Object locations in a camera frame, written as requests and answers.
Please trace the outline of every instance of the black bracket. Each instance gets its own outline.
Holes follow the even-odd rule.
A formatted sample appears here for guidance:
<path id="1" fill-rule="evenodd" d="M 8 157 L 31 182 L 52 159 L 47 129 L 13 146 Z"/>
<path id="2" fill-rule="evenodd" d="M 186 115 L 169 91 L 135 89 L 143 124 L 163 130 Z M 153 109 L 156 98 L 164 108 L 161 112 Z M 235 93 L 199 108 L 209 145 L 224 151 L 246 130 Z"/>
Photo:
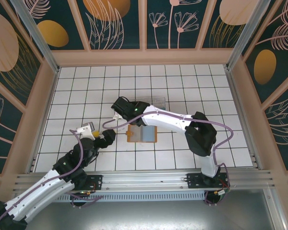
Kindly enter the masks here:
<path id="1" fill-rule="evenodd" d="M 102 175 L 87 175 L 85 183 L 80 187 L 76 187 L 73 192 L 77 193 L 93 193 L 95 190 L 101 190 Z"/>
<path id="2" fill-rule="evenodd" d="M 209 183 L 205 181 L 205 177 L 201 173 L 189 173 L 184 181 L 188 183 L 188 188 L 222 188 L 222 182 L 228 185 L 225 172 L 218 173 L 209 180 Z"/>

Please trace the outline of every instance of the metal vent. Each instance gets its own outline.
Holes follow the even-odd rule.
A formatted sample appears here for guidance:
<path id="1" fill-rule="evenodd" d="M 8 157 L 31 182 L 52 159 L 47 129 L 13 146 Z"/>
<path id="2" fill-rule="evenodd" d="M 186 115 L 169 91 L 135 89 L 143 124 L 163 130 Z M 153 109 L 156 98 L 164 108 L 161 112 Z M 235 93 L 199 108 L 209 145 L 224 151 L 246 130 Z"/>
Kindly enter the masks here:
<path id="1" fill-rule="evenodd" d="M 89 199 L 103 196 L 99 202 L 123 202 L 123 201 L 173 201 L 173 200 L 204 200 L 204 191 L 186 192 L 143 192 L 143 193 L 94 193 Z M 69 195 L 58 197 L 55 203 L 70 202 Z"/>

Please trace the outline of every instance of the grid tile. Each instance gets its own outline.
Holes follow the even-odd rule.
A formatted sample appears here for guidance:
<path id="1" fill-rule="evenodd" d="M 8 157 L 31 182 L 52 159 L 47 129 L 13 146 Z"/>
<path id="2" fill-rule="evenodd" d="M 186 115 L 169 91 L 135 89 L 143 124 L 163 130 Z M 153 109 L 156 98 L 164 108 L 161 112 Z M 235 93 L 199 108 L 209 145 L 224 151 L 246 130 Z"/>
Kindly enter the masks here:
<path id="1" fill-rule="evenodd" d="M 92 121 L 95 130 L 113 117 L 118 96 L 133 100 L 164 97 L 166 109 L 178 114 L 205 113 L 210 121 L 226 124 L 234 138 L 216 153 L 228 167 L 252 167 L 237 110 L 222 65 L 153 65 L 71 67 L 60 71 L 47 125 L 38 151 L 36 172 L 46 172 L 77 143 L 69 129 Z M 112 122 L 107 126 L 125 123 Z M 215 126 L 217 141 L 229 132 Z M 114 143 L 101 149 L 86 171 L 200 168 L 199 156 L 188 147 L 184 135 L 157 128 L 157 143 L 128 143 L 128 126 L 115 129 Z"/>

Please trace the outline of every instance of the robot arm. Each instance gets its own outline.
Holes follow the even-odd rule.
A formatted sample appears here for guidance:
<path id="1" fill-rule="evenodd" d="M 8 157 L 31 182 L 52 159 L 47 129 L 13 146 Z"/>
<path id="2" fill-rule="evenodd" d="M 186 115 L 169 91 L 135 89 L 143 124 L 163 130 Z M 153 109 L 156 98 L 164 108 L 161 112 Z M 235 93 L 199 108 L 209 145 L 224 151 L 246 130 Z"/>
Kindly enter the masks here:
<path id="1" fill-rule="evenodd" d="M 116 136 L 114 130 L 109 129 L 102 133 L 103 137 L 95 138 L 93 131 L 94 126 L 91 122 L 77 129 L 77 134 L 81 133 L 83 137 L 80 139 L 83 147 L 83 160 L 80 167 L 73 173 L 68 174 L 79 164 L 81 155 L 79 143 L 60 158 L 42 179 L 20 196 L 6 203 L 0 201 L 0 217 L 10 210 L 0 221 L 1 230 L 24 230 L 33 217 L 57 197 L 71 190 L 80 190 L 87 178 L 83 168 L 98 156 L 100 148 L 111 145 Z"/>
<path id="2" fill-rule="evenodd" d="M 158 126 L 181 133 L 187 139 L 190 150 L 199 156 L 202 174 L 214 178 L 219 172 L 211 154 L 212 146 L 216 142 L 216 130 L 212 124 L 190 121 L 190 119 L 206 120 L 203 113 L 182 115 L 159 109 L 145 102 L 129 102 L 119 97 L 111 107 L 123 119 L 131 121 L 137 126 Z"/>

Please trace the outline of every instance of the white tile floor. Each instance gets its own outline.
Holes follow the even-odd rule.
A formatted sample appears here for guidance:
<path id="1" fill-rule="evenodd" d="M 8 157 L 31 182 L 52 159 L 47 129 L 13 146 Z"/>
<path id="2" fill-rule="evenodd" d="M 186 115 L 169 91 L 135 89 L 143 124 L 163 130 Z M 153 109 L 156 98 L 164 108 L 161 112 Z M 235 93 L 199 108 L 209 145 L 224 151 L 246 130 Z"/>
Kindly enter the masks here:
<path id="1" fill-rule="evenodd" d="M 217 161 L 228 167 L 252 167 L 222 65 L 108 66 L 61 69 L 34 172 L 47 172 L 73 148 L 76 139 L 69 129 L 92 121 L 102 131 L 101 125 L 113 117 L 110 107 L 119 95 L 130 100 L 165 97 L 167 110 L 192 115 L 204 112 L 209 120 L 230 126 L 235 136 L 217 150 Z M 224 128 L 215 127 L 217 143 L 228 137 Z M 201 167 L 184 136 L 158 128 L 157 143 L 135 144 L 127 142 L 126 129 L 117 130 L 113 145 L 102 149 L 86 171 Z"/>

